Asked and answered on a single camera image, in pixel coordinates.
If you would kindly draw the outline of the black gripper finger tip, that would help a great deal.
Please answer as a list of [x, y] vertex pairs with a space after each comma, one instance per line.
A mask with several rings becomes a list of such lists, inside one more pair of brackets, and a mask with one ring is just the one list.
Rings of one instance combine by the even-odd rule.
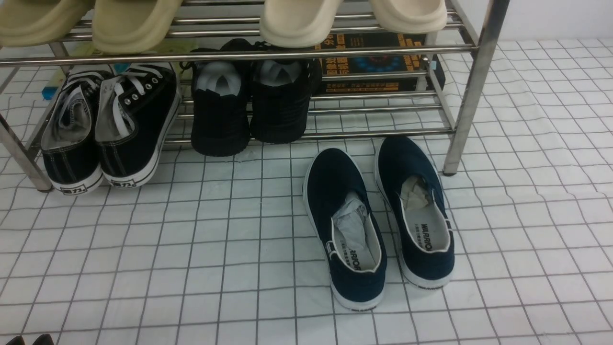
[[42, 334], [35, 339], [33, 345], [55, 345], [55, 343], [51, 334]]
[[16, 336], [7, 342], [6, 345], [25, 345], [24, 338], [22, 336]]

